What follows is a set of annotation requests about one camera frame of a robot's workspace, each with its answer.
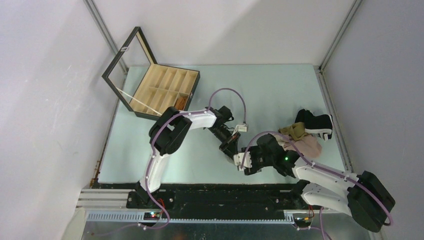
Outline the orange-brown underwear with cream waistband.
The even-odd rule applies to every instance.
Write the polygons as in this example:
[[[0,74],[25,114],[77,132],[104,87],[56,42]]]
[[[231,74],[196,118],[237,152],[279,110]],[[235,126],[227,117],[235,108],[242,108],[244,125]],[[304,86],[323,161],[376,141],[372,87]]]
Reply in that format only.
[[[174,107],[179,111],[183,111],[186,107],[187,101],[187,96],[179,96],[175,101]]]

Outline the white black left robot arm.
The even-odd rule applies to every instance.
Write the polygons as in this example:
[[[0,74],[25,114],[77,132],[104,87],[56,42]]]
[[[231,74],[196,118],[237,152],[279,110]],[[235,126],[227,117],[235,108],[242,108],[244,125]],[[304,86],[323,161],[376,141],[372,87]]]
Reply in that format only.
[[[226,106],[198,111],[180,111],[173,106],[168,107],[149,130],[151,153],[144,175],[138,181],[144,189],[138,201],[145,208],[156,206],[158,194],[155,191],[161,186],[169,157],[180,148],[190,130],[208,129],[221,142],[219,150],[233,161],[238,154],[240,138],[239,133],[234,133],[226,125],[233,120],[233,114]]]

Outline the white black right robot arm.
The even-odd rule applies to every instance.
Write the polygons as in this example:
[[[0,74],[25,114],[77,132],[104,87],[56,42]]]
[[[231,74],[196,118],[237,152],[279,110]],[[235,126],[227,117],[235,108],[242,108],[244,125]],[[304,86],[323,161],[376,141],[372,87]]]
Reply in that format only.
[[[346,172],[309,160],[286,135],[261,132],[234,154],[233,161],[246,176],[273,167],[284,177],[297,179],[289,192],[297,209],[310,205],[334,210],[373,233],[393,224],[396,201],[375,174]]]

